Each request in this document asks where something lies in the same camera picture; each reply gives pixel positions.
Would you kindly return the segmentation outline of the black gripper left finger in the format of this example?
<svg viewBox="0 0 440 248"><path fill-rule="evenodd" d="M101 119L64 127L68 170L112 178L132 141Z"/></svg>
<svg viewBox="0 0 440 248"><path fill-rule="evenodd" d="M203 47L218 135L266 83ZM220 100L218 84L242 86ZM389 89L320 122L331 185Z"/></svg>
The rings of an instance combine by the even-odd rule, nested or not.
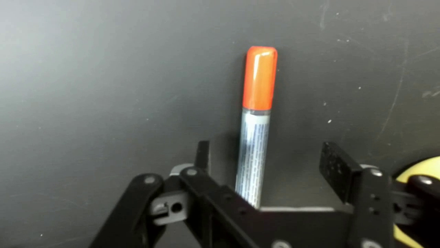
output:
<svg viewBox="0 0 440 248"><path fill-rule="evenodd" d="M209 175L210 145L200 141L194 166L178 178L189 195L185 225L202 248L260 248L261 240L251 225L257 211L228 186Z"/></svg>

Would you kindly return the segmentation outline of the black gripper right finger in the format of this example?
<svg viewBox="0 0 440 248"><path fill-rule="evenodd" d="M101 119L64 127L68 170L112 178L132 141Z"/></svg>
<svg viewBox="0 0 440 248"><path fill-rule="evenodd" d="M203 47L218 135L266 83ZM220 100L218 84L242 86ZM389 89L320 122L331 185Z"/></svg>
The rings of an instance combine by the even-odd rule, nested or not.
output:
<svg viewBox="0 0 440 248"><path fill-rule="evenodd" d="M319 170L338 199L352 207L348 246L392 248L393 208L389 178L376 167L361 167L334 142L321 145Z"/></svg>

